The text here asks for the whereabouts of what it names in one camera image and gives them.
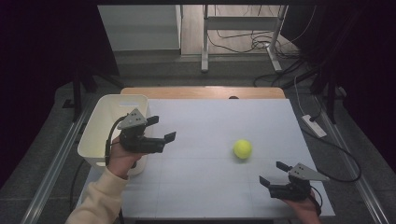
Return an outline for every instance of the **hand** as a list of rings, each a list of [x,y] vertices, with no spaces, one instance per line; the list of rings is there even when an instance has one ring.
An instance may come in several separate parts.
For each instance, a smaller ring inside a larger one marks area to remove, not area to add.
[[[315,198],[315,194],[312,190],[311,190],[311,195],[312,197]],[[317,209],[315,205],[308,198],[298,202],[290,201],[290,200],[282,200],[282,201],[294,210],[294,213],[304,224],[320,223],[317,214]]]
[[[126,151],[120,144],[120,137],[116,137],[111,142],[110,162],[107,169],[120,178],[127,179],[128,171],[134,163],[147,155],[146,153],[133,153]]]

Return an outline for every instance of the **white table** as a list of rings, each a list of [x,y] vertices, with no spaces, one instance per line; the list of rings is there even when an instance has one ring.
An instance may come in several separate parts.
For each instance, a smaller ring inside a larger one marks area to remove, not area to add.
[[[259,175],[273,184],[288,183],[276,161],[315,168],[287,99],[149,100],[151,116],[160,116],[152,137],[177,132],[162,154],[148,155],[147,166],[130,179],[122,211],[134,218],[285,218],[292,210],[270,198]],[[233,143],[253,145],[246,161]],[[86,184],[100,173],[91,169]],[[320,182],[323,216],[334,216]]]

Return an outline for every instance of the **tennis ball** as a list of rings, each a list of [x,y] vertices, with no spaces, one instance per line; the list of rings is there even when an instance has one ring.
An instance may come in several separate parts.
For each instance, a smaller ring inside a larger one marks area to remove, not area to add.
[[[252,146],[248,140],[240,139],[233,145],[233,153],[239,159],[247,159],[251,155]]]

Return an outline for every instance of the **wooden edge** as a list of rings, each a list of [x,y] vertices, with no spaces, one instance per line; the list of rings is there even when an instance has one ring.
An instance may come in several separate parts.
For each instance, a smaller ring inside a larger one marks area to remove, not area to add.
[[[149,99],[286,99],[278,87],[134,87],[121,94],[141,94]]]

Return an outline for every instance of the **power strip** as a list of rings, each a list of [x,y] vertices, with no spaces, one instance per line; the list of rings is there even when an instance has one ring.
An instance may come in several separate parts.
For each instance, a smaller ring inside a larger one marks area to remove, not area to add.
[[[327,134],[323,131],[323,129],[320,128],[317,122],[309,120],[310,118],[311,116],[309,115],[302,116],[302,119],[305,122],[305,124],[312,130],[312,132],[314,132],[317,135],[317,137],[320,138],[326,136]]]

